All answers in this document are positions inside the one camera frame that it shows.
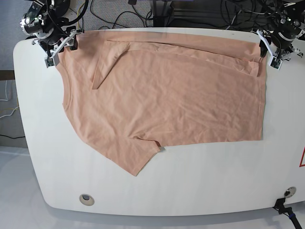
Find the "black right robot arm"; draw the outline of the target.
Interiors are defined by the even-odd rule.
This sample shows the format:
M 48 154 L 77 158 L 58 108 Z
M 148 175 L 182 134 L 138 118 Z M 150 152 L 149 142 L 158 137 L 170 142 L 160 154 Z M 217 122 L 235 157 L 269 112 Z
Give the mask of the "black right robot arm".
M 48 67 L 57 65 L 58 54 L 67 47 L 78 49 L 76 36 L 84 32 L 75 24 L 83 19 L 89 2 L 86 0 L 76 18 L 69 20 L 64 15 L 70 9 L 69 0 L 33 0 L 28 11 L 20 21 L 22 31 L 34 36 L 34 44 L 38 44 L 46 53 L 45 62 Z

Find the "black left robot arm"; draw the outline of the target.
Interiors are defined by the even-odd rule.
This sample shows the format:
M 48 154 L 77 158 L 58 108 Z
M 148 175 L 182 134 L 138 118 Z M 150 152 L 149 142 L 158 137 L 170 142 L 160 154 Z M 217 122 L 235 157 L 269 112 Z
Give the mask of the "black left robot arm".
M 238 11 L 234 17 L 224 19 L 226 29 L 238 29 L 240 25 L 251 22 L 250 30 L 259 36 L 261 57 L 270 54 L 269 66 L 279 70 L 284 61 L 290 61 L 293 55 L 303 57 L 303 52 L 293 45 L 294 40 L 305 39 L 305 2 L 303 0 L 252 0 L 251 8 L 245 6 L 244 0 L 222 0 L 233 4 Z

